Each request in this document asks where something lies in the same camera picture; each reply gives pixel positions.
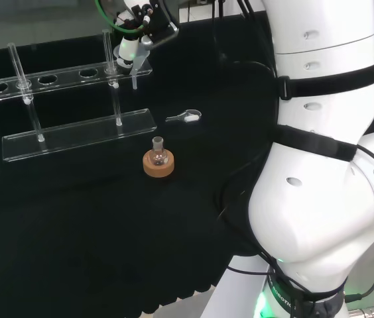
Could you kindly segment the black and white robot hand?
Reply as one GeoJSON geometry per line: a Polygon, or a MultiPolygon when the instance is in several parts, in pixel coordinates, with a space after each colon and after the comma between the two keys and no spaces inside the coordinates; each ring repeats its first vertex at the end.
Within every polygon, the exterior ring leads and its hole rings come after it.
{"type": "Polygon", "coordinates": [[[113,20],[121,35],[116,66],[123,74],[138,70],[149,52],[178,35],[179,24],[165,1],[125,1],[113,20]]]}

